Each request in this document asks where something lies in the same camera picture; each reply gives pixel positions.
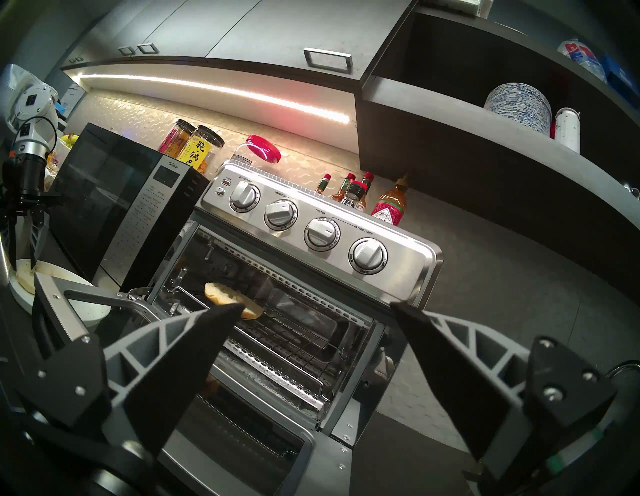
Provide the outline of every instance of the oven control panel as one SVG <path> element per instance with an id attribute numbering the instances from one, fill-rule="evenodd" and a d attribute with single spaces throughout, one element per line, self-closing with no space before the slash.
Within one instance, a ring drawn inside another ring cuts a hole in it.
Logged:
<path id="1" fill-rule="evenodd" d="M 231 160 L 199 207 L 384 303 L 424 306 L 442 263 L 429 241 Z"/>

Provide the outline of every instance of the temperature knob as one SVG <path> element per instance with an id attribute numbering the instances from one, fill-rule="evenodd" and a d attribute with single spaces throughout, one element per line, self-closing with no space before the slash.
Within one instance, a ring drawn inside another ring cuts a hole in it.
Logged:
<path id="1" fill-rule="evenodd" d="M 240 181 L 229 198 L 229 205 L 236 212 L 248 212 L 260 200 L 260 190 L 253 184 Z"/>
<path id="2" fill-rule="evenodd" d="M 361 274 L 376 274 L 387 265 L 387 249 L 372 237 L 359 239 L 351 245 L 349 263 Z"/>
<path id="3" fill-rule="evenodd" d="M 298 208 L 289 200 L 278 200 L 264 209 L 264 222 L 269 228 L 284 231 L 298 218 Z"/>
<path id="4" fill-rule="evenodd" d="M 313 219 L 305 229 L 305 242 L 317 252 L 331 250 L 340 240 L 340 228 L 326 217 Z"/>

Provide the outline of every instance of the open shelf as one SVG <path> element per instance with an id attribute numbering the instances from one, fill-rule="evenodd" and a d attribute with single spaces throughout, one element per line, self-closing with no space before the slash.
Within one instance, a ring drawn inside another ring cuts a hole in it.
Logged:
<path id="1" fill-rule="evenodd" d="M 374 74 L 480 107 L 500 84 L 530 84 L 554 114 L 562 107 L 580 112 L 586 159 L 616 180 L 640 185 L 640 114 L 586 69 L 518 31 L 418 7 Z"/>
<path id="2" fill-rule="evenodd" d="M 363 170 L 408 173 L 415 189 L 544 244 L 640 303 L 640 202 L 584 156 L 473 104 L 382 77 L 367 83 L 356 112 Z"/>

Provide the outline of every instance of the under-cabinet light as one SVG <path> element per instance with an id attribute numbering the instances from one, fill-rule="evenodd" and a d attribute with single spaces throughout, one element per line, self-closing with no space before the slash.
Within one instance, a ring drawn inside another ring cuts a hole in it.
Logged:
<path id="1" fill-rule="evenodd" d="M 185 81 L 183 79 L 171 79 L 169 77 L 155 77 L 155 76 L 135 76 L 129 74 L 78 74 L 73 77 L 73 80 L 79 83 L 80 79 L 132 79 L 134 81 L 150 81 L 152 83 L 168 83 L 177 84 L 179 86 L 188 86 L 190 88 L 201 88 L 203 90 L 210 90 L 212 92 L 227 93 L 229 95 L 237 95 L 239 97 L 251 98 L 259 102 L 272 103 L 274 105 L 280 105 L 281 107 L 290 108 L 304 112 L 305 114 L 316 115 L 325 119 L 333 120 L 341 124 L 349 123 L 349 116 L 334 112 L 332 110 L 321 109 L 318 107 L 312 107 L 311 105 L 303 105 L 297 102 L 291 102 L 289 100 L 283 100 L 281 98 L 270 97 L 269 95 L 261 95 L 260 93 L 246 92 L 244 90 L 236 90 L 235 88 L 227 88 L 226 86 L 216 86 L 215 84 L 196 83 L 195 81 Z"/>

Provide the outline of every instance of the kitchen cabinet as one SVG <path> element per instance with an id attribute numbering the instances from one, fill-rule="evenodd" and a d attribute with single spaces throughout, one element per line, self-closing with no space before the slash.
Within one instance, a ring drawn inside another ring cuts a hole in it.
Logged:
<path id="1" fill-rule="evenodd" d="M 151 0 L 109 43 L 106 58 L 139 55 L 142 44 L 185 0 Z"/>
<path id="2" fill-rule="evenodd" d="M 143 42 L 135 56 L 205 57 L 260 0 L 187 0 Z"/>
<path id="3" fill-rule="evenodd" d="M 115 46 L 117 34 L 151 3 L 153 0 L 124 0 L 117 4 L 78 42 L 67 57 L 69 65 L 122 57 Z"/>
<path id="4" fill-rule="evenodd" d="M 262 0 L 208 57 L 360 80 L 413 4 L 415 0 Z M 305 55 L 305 48 L 338 54 Z"/>

